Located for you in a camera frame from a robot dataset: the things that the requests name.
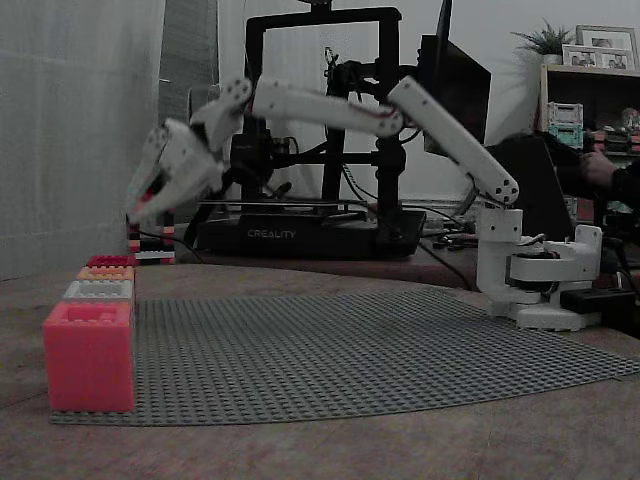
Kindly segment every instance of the robotic arm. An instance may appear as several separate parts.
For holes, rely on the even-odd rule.
[[[133,223],[174,208],[207,186],[220,187],[224,167],[222,147],[240,129],[245,111],[257,118],[301,120],[380,138],[398,134],[405,113],[450,153],[487,200],[501,207],[518,198],[518,184],[507,171],[415,80],[406,77],[390,93],[393,107],[361,104],[293,88],[285,82],[261,78],[253,92],[247,79],[222,89],[217,101],[194,114],[189,127],[167,120],[151,132],[127,194],[127,213]],[[166,184],[151,201],[139,199],[164,174]]]
[[[404,116],[449,153],[487,204],[478,222],[477,285],[492,302],[492,313],[524,328],[578,330],[597,321],[561,307],[561,294],[590,288],[599,274],[602,232],[580,226],[575,243],[536,242],[522,236],[522,211],[509,209],[519,187],[476,139],[411,77],[388,96],[392,106],[363,106],[261,78],[238,79],[203,107],[190,126],[167,120],[145,145],[143,161],[127,194],[132,223],[174,208],[210,186],[219,190],[222,147],[240,129],[246,112],[257,118],[295,119],[381,138],[397,135]],[[139,199],[159,176],[164,188],[147,203]],[[531,285],[545,285],[538,291]]]

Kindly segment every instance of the hand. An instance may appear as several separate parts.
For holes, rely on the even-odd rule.
[[[580,169],[590,184],[610,189],[613,183],[613,174],[618,170],[618,167],[611,163],[602,152],[594,152],[582,156]]]

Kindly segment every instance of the table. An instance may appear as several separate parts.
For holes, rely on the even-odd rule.
[[[48,423],[40,326],[75,272],[0,283],[0,478],[640,479],[640,379],[325,422],[126,428]],[[338,294],[414,283],[209,265],[142,267],[139,298]],[[481,306],[479,294],[459,292]],[[571,338],[628,357],[640,341]]]
[[[476,284],[477,249],[470,248],[459,252],[434,250],[434,252],[457,268],[465,276],[469,284]],[[180,247],[178,247],[178,254],[180,262],[199,263],[193,255]],[[216,255],[209,252],[200,252],[200,256],[205,262],[213,265],[275,268],[332,275],[384,278],[452,288],[464,286],[454,273],[422,250],[418,250],[415,255],[410,257],[356,261]]]

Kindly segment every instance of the potted plant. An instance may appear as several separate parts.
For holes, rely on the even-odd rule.
[[[573,42],[574,36],[565,27],[555,30],[547,20],[544,23],[546,24],[544,30],[533,32],[531,35],[511,33],[527,41],[526,45],[519,48],[542,55],[545,65],[562,65],[562,45]]]

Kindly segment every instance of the white lego brick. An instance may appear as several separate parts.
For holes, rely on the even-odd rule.
[[[63,299],[68,302],[128,302],[133,298],[133,282],[79,280],[73,282]]]
[[[176,252],[137,252],[136,260],[158,260],[161,258],[176,258]]]

